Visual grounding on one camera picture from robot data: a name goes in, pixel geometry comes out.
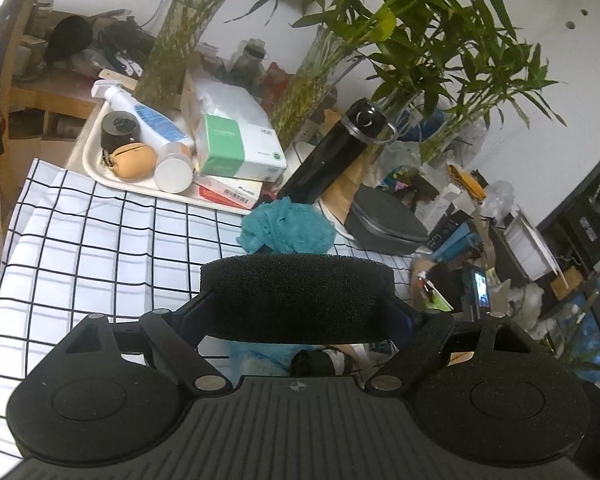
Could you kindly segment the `teal mesh bath pouf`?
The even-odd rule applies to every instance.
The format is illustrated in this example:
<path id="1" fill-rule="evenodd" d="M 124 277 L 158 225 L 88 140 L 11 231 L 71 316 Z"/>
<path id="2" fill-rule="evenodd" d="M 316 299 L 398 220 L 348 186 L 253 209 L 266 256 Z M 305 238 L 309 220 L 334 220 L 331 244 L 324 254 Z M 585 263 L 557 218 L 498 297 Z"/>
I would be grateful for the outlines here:
<path id="1" fill-rule="evenodd" d="M 257 206 L 242 218 L 236 242 L 250 255 L 265 247 L 273 254 L 324 255 L 335 243 L 336 234 L 332 222 L 315 206 L 284 197 Z"/>

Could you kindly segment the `dark grey zip case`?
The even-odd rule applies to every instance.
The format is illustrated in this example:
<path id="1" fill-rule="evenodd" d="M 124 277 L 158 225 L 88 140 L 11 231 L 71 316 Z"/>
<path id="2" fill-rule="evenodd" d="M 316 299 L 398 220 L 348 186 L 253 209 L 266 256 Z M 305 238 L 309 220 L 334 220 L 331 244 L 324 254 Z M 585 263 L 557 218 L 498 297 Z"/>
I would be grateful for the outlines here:
<path id="1" fill-rule="evenodd" d="M 381 188 L 360 185 L 344 226 L 366 252 L 411 255 L 428 240 L 428 231 L 410 208 Z"/>

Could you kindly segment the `white black grid tablecloth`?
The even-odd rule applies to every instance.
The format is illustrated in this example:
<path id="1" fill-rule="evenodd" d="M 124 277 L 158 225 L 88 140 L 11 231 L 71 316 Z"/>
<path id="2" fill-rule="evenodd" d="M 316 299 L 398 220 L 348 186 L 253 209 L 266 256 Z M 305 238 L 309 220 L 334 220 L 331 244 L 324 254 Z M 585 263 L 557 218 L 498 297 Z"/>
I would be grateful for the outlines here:
<path id="1" fill-rule="evenodd" d="M 0 477 L 20 459 L 6 404 L 38 362 L 91 313 L 181 307 L 205 263 L 242 253 L 240 222 L 32 162 L 0 257 Z"/>

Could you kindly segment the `red white flat box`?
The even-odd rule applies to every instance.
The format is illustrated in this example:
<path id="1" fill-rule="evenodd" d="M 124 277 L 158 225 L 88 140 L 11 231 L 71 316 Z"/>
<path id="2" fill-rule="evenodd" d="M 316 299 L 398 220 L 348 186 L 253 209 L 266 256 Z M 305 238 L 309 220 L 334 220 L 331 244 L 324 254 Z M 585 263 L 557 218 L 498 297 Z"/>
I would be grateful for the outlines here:
<path id="1" fill-rule="evenodd" d="M 227 177 L 195 174 L 194 182 L 201 197 L 210 202 L 251 210 L 262 192 L 262 183 Z"/>

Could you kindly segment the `white cylindrical container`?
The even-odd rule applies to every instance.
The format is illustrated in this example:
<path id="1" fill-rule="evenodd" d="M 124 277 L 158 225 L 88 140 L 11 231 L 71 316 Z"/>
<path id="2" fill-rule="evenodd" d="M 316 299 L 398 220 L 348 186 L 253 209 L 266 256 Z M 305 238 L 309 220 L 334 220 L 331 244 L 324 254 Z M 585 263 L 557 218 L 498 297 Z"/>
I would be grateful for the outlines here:
<path id="1" fill-rule="evenodd" d="M 154 181 L 158 189 L 172 194 L 186 191 L 193 182 L 192 153 L 183 143 L 170 142 L 157 153 Z"/>

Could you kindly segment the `tan egg-shaped pouch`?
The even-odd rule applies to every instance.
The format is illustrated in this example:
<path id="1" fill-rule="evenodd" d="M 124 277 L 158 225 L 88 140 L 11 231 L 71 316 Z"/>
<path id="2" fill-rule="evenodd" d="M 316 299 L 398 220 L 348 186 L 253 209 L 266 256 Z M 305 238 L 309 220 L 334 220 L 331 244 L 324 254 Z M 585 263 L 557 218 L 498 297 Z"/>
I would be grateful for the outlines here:
<path id="1" fill-rule="evenodd" d="M 119 179 L 137 181 L 152 176 L 157 162 L 153 148 L 132 142 L 117 148 L 112 154 L 102 154 L 105 166 Z"/>

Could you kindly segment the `green white tissue box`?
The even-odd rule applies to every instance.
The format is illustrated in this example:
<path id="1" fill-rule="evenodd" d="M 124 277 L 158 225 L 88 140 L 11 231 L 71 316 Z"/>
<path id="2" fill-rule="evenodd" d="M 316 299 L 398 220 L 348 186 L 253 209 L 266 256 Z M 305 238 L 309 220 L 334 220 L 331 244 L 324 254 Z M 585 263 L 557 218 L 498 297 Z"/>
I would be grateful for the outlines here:
<path id="1" fill-rule="evenodd" d="M 195 133 L 196 169 L 209 176 L 274 182 L 287 161 L 271 128 L 203 114 Z"/>

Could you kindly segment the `white blue spray bottle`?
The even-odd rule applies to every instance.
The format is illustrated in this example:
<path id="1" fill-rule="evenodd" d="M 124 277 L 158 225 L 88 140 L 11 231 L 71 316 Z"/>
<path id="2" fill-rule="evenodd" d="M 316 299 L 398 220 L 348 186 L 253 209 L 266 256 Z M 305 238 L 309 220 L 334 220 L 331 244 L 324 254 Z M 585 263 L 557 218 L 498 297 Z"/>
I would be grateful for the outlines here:
<path id="1" fill-rule="evenodd" d="M 113 79 L 95 81 L 91 95 L 106 100 L 115 112 L 132 114 L 140 125 L 140 142 L 159 151 L 168 143 L 178 142 L 185 145 L 191 153 L 195 151 L 195 140 L 183 132 L 169 117 L 137 101 L 130 92 Z"/>

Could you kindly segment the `black thermos bottle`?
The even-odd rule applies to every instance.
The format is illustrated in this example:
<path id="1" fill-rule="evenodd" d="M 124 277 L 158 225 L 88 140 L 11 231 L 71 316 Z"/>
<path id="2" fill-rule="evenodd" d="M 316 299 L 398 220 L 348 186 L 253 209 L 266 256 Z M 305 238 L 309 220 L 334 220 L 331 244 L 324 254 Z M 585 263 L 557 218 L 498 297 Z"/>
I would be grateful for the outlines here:
<path id="1" fill-rule="evenodd" d="M 376 104 L 359 99 L 291 175 L 276 198 L 288 197 L 296 204 L 315 203 L 366 148 L 388 144 L 397 136 L 396 127 Z"/>

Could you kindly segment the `black round brush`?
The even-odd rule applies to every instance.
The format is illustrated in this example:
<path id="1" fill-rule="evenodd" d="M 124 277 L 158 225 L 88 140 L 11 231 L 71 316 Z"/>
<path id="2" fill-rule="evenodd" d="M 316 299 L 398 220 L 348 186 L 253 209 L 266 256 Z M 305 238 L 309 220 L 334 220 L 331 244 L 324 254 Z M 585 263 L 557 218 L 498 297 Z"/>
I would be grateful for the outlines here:
<path id="1" fill-rule="evenodd" d="M 48 38 L 44 60 L 52 65 L 70 58 L 88 48 L 93 40 L 91 24 L 79 15 L 70 15 L 61 20 Z"/>

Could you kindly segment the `middle bamboo plant vase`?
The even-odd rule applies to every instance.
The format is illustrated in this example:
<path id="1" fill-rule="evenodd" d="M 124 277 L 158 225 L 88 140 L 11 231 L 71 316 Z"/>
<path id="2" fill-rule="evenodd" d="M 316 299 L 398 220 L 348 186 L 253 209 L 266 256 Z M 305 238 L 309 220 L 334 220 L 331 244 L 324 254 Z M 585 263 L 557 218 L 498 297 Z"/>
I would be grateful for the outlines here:
<path id="1" fill-rule="evenodd" d="M 258 0 L 247 13 L 270 1 Z M 385 3 L 370 10 L 365 0 L 302 1 L 301 16 L 291 27 L 315 27 L 316 35 L 273 106 L 270 122 L 283 148 L 288 148 L 317 105 L 358 64 L 360 50 L 389 39 L 397 21 Z"/>

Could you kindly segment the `left bamboo plant vase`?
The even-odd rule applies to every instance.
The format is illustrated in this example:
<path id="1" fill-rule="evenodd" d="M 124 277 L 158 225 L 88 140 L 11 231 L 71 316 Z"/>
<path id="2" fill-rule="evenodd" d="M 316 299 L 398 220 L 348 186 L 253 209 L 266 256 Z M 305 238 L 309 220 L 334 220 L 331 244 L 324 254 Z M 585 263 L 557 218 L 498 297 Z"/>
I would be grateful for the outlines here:
<path id="1" fill-rule="evenodd" d="M 141 103 L 168 112 L 187 62 L 204 30 L 225 0 L 171 0 L 143 73 L 133 90 Z"/>

